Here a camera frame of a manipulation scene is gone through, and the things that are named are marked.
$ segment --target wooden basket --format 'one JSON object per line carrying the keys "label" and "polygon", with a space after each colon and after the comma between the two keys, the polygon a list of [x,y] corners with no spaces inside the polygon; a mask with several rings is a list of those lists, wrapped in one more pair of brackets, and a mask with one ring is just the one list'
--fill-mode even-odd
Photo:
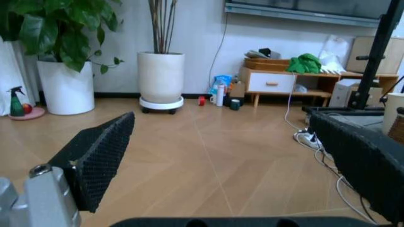
{"label": "wooden basket", "polygon": [[289,60],[280,59],[250,59],[246,58],[245,66],[252,70],[278,71],[283,72],[289,67]]}
{"label": "wooden basket", "polygon": [[397,112],[397,118],[393,126],[391,126],[388,136],[395,141],[404,144],[404,108],[398,108]]}

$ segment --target television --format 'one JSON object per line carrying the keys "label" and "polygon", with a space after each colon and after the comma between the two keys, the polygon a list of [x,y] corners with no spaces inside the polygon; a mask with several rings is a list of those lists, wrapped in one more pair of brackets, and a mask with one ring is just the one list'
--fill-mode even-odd
{"label": "television", "polygon": [[225,11],[308,20],[325,23],[378,27],[391,0],[226,0]]}

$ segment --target pink plate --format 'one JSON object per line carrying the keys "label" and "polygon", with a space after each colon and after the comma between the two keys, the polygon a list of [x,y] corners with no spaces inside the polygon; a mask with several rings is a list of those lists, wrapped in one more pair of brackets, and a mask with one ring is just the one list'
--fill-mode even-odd
{"label": "pink plate", "polygon": [[41,117],[42,115],[45,114],[45,110],[40,108],[40,107],[34,107],[32,108],[32,112],[29,114],[25,114],[23,117],[13,117],[9,114],[9,118],[11,118],[14,121],[26,121],[26,120],[31,120],[34,118]]}

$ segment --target red tape roll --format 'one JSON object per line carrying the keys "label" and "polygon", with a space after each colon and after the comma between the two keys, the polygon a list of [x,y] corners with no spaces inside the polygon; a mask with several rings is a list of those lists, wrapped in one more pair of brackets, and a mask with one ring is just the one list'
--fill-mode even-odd
{"label": "red tape roll", "polygon": [[198,98],[198,105],[199,105],[199,106],[205,105],[205,97],[199,96],[199,98]]}

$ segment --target plant stand with wheels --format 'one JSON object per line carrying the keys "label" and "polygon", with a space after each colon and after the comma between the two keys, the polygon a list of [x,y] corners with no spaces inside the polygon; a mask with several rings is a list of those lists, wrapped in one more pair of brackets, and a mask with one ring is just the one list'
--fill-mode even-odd
{"label": "plant stand with wheels", "polygon": [[142,106],[142,113],[148,114],[150,110],[168,110],[169,114],[175,114],[177,109],[184,105],[184,98],[179,97],[178,101],[174,103],[151,103],[140,97],[139,103]]}

